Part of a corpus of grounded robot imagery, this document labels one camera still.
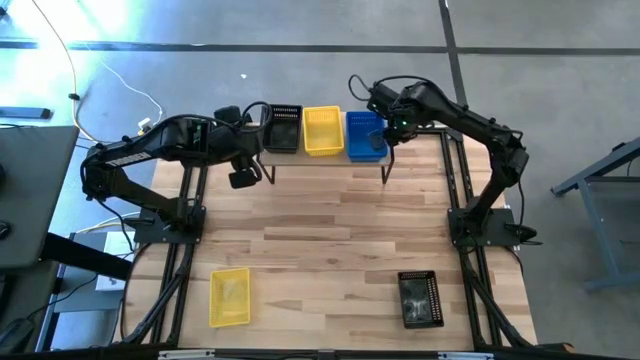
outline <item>wood grain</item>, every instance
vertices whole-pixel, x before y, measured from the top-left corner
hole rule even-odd
[[[479,193],[490,176],[487,154],[470,139],[465,145]],[[194,258],[180,346],[470,349],[460,264],[445,216],[449,200],[439,138],[422,136],[396,154],[386,186],[375,168],[291,167],[278,169],[275,185],[262,181],[233,190],[230,167],[211,168],[205,235]],[[178,163],[159,162],[153,189],[175,196],[181,174]],[[166,245],[151,246],[135,268],[126,301],[129,331],[158,294],[166,251]],[[487,249],[487,258],[496,300],[535,342],[518,263],[503,249]],[[211,271],[245,266],[251,268],[251,323],[209,328]],[[436,271],[443,328],[403,328],[396,277],[408,270]],[[479,311],[488,339],[482,305]]]

